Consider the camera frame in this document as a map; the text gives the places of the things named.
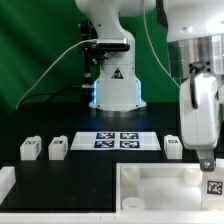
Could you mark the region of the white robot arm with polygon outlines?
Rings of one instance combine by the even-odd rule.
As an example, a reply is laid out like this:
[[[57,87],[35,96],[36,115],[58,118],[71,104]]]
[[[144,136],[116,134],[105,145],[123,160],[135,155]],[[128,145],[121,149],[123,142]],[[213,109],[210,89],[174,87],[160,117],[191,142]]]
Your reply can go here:
[[[96,29],[100,75],[93,84],[91,109],[111,115],[144,108],[135,74],[135,38],[121,17],[154,9],[167,29],[172,77],[183,77],[179,108],[184,147],[195,150],[203,171],[216,167],[214,149],[221,128],[224,75],[224,0],[75,0]]]

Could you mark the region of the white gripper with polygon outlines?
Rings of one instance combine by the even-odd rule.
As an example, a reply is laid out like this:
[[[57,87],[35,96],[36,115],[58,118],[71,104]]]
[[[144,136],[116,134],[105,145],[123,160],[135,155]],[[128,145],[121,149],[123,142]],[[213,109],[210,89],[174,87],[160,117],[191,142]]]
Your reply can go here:
[[[216,167],[214,148],[220,132],[218,80],[200,74],[195,79],[198,108],[191,103],[190,80],[182,83],[179,95],[181,136],[186,149],[197,150],[200,169],[213,172]]]

